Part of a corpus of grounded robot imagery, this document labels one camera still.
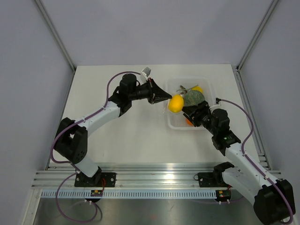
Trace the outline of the clear zip top bag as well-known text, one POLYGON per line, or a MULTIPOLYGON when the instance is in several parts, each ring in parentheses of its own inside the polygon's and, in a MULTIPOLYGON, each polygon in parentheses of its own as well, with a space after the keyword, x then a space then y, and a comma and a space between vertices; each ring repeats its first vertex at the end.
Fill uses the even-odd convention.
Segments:
POLYGON ((168 105, 169 105, 170 100, 168 100, 167 103, 166 103, 166 105, 164 106, 164 113, 167 112, 167 111, 168 111, 168 112, 171 112, 171 111, 169 111, 169 109, 168 109, 168 105))

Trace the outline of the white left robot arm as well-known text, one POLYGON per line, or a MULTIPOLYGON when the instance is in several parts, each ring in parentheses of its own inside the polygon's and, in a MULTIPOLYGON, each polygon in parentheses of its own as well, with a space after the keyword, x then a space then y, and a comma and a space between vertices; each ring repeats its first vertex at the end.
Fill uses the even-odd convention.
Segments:
POLYGON ((51 150, 66 158, 66 163, 76 169, 76 178, 85 187, 105 183, 101 168, 87 155, 89 136, 104 124, 125 114, 135 100, 146 99, 150 104, 156 104, 172 98, 154 82, 150 72, 148 67, 140 73, 121 72, 119 85, 113 94, 107 93, 101 108, 79 119, 66 117, 60 122, 51 150))

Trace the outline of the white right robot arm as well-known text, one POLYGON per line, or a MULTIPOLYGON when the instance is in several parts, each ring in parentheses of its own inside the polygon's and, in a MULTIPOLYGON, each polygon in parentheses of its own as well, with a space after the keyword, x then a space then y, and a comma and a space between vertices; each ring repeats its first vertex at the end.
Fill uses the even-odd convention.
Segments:
POLYGON ((214 166, 214 183, 236 189, 252 204, 264 225, 290 225, 296 213, 292 185, 279 180, 247 153, 245 142, 230 129, 227 111, 220 108, 211 111, 206 101, 182 110, 195 127, 203 126, 212 134, 214 147, 229 159, 214 166))

